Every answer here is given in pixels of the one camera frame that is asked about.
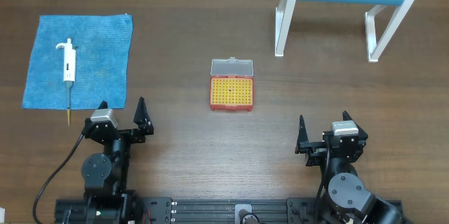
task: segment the white object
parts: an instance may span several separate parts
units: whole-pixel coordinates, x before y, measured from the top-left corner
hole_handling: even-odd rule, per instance
[[[56,48],[64,49],[64,80],[75,82],[76,50],[72,39],[67,38],[67,43],[60,43]]]
[[[374,17],[380,11],[385,9],[387,6],[377,5],[373,9],[365,13],[365,26],[366,26],[366,49],[368,51],[368,62],[377,62],[379,60],[380,54],[387,46],[394,32],[398,29],[399,24],[401,24],[402,19],[406,16],[408,9],[412,6],[414,0],[404,0],[404,2],[397,6],[394,10],[393,16],[387,25],[382,37],[380,37],[377,43],[376,39],[376,29],[374,23]]]
[[[0,223],[5,223],[5,209],[0,207]]]
[[[375,34],[374,17],[381,10],[386,8],[384,5],[374,6],[373,9],[365,13],[366,24],[366,47],[368,51],[368,62],[377,62],[382,54],[385,46],[387,46],[394,32],[401,24],[402,19],[408,12],[408,9],[412,6],[414,0],[404,0],[400,6],[396,7],[396,10],[391,17],[391,20],[384,31],[384,34],[377,43]],[[283,50],[286,46],[288,29],[295,10],[296,0],[280,0],[276,7],[276,27],[274,35],[274,55],[276,57],[283,56]]]

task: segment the table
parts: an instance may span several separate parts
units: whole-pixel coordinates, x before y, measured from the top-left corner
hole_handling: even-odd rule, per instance
[[[295,155],[300,114],[320,140],[343,110],[370,136],[355,163],[366,187],[401,199],[415,223],[449,217],[449,0],[416,0],[382,60],[367,62],[363,13],[370,6],[301,2],[284,58],[274,54],[278,0],[0,0],[0,206],[6,221],[31,223],[47,177],[71,150],[92,111],[23,110],[29,55],[40,15],[133,16],[126,107],[133,126],[143,96],[155,134],[133,146],[128,187],[178,199],[313,197],[317,167]],[[377,17],[384,28],[391,16]],[[252,112],[212,112],[213,58],[251,59]],[[99,144],[83,140],[51,181],[38,215],[81,198],[81,164]]]

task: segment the brown wood surface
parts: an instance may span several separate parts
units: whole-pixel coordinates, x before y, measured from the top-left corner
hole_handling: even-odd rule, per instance
[[[285,57],[274,57],[279,0],[0,0],[0,206],[32,222],[43,182],[67,156],[91,111],[23,110],[40,15],[133,16],[128,95],[116,115],[132,127],[146,98],[155,135],[132,149],[128,187],[182,199],[313,197],[319,169],[294,154],[298,118],[320,140],[343,110],[369,134],[355,163],[366,187],[402,199],[415,223],[449,222],[449,0],[416,0],[378,63],[368,63],[370,6],[300,2]],[[377,18],[387,25],[392,10]],[[210,61],[252,59],[252,112],[212,112]],[[39,203],[83,194],[81,164],[102,148],[83,140]]]

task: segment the black cable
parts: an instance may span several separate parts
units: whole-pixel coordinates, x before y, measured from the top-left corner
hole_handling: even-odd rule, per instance
[[[318,202],[320,200],[320,196],[321,196],[321,191],[323,190],[323,186],[325,183],[325,179],[326,179],[326,175],[328,175],[328,167],[329,167],[329,160],[330,160],[330,145],[329,145],[329,140],[327,138],[324,138],[324,141],[326,142],[326,150],[327,150],[327,155],[326,155],[326,166],[324,167],[324,173],[321,176],[321,183],[320,183],[320,187],[318,189],[318,192],[316,193],[316,200],[315,200],[315,224],[318,224]]]
[[[75,153],[76,148],[78,147],[79,143],[81,142],[81,140],[83,140],[84,134],[81,134],[77,140],[77,142],[75,143],[75,146],[73,146],[72,151],[70,151],[69,155],[67,156],[67,158],[61,163],[61,165],[59,165],[59,167],[53,172],[53,174],[51,174],[50,177],[48,177],[47,181],[43,184],[41,190],[39,191],[39,194],[37,195],[36,199],[34,200],[34,205],[33,205],[33,218],[34,221],[36,221],[37,224],[42,224],[42,222],[37,218],[36,215],[36,208],[37,208],[37,202],[39,202],[39,199],[42,196],[42,192],[45,190],[45,188],[47,187],[47,185],[50,183],[50,181],[55,177],[55,175],[64,167],[64,165],[70,160],[70,157],[72,157],[73,153]]]

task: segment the pipette tip box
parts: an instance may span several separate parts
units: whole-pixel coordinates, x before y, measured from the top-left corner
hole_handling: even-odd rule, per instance
[[[247,110],[254,104],[253,61],[213,59],[210,69],[210,109]]]

